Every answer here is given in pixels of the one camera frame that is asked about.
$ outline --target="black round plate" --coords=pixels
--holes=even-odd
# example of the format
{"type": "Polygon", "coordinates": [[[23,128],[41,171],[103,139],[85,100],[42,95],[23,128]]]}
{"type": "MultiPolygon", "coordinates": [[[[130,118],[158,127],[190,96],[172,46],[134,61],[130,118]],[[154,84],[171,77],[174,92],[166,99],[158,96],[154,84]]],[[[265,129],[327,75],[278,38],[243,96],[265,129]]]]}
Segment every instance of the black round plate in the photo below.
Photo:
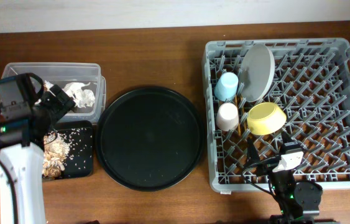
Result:
{"type": "Polygon", "coordinates": [[[187,98],[162,87],[119,97],[101,115],[97,156],[118,183],[134,190],[165,189],[183,180],[201,157],[204,127],[187,98]]]}

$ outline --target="crumpled paper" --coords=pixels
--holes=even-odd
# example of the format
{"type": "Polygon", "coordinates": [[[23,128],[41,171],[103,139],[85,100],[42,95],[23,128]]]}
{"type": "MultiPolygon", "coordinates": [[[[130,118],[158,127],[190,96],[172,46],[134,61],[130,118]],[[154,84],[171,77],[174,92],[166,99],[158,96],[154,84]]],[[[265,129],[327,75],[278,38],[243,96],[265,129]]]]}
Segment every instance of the crumpled paper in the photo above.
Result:
{"type": "Polygon", "coordinates": [[[71,82],[65,85],[63,91],[69,96],[74,98],[74,102],[79,108],[86,108],[87,106],[93,106],[94,93],[92,90],[82,90],[82,87],[88,86],[88,84],[71,82]]]}
{"type": "Polygon", "coordinates": [[[44,87],[45,87],[45,90],[50,90],[50,88],[53,87],[53,84],[45,80],[44,87]]]}

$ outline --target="clear plastic container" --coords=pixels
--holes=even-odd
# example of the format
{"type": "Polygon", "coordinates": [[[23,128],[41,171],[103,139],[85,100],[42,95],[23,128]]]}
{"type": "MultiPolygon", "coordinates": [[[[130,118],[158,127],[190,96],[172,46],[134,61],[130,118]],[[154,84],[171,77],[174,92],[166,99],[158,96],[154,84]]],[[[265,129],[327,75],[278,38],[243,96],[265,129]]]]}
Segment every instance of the clear plastic container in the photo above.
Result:
{"type": "Polygon", "coordinates": [[[43,81],[47,80],[61,88],[67,83],[90,83],[83,89],[92,90],[95,102],[92,107],[75,108],[75,111],[67,113],[59,122],[90,121],[96,124],[106,106],[106,80],[101,76],[101,69],[95,63],[61,63],[61,62],[31,62],[9,63],[3,71],[2,78],[32,72],[43,81]]]}

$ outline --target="white wall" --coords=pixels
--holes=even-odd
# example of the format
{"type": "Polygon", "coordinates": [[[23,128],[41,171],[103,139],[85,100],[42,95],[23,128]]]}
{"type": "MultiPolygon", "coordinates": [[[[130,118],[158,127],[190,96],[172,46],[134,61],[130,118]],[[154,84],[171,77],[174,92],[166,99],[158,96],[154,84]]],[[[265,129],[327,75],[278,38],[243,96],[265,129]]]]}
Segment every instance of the white wall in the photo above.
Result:
{"type": "Polygon", "coordinates": [[[350,20],[350,0],[0,0],[0,32],[350,20]]]}

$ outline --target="yellow bowl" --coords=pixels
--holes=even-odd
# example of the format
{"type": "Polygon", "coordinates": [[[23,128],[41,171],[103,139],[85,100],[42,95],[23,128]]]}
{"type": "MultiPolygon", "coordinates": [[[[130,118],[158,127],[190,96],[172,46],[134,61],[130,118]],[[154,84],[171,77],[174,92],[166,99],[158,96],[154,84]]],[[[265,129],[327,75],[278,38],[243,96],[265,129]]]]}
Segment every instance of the yellow bowl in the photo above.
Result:
{"type": "Polygon", "coordinates": [[[252,134],[266,135],[279,130],[287,115],[275,103],[260,103],[248,112],[247,124],[252,134]]]}

